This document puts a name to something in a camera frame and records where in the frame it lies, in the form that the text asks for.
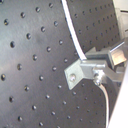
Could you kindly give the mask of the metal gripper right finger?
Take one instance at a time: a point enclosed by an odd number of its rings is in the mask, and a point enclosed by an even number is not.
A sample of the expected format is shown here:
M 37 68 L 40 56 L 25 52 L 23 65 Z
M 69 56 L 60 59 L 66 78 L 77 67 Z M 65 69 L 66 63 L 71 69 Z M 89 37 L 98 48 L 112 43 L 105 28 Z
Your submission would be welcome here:
M 106 60 L 109 67 L 125 62 L 128 59 L 128 37 L 100 51 L 93 47 L 86 53 L 86 57 L 94 60 Z

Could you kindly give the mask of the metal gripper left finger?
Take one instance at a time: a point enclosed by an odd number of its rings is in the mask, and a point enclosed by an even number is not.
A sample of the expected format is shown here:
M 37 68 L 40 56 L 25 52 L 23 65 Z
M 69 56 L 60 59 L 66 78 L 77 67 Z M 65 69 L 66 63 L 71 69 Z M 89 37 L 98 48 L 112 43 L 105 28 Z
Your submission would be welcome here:
M 112 82 L 121 82 L 122 74 L 108 67 L 105 60 L 77 60 L 65 70 L 68 87 L 72 90 L 82 79 L 93 80 L 97 86 Z

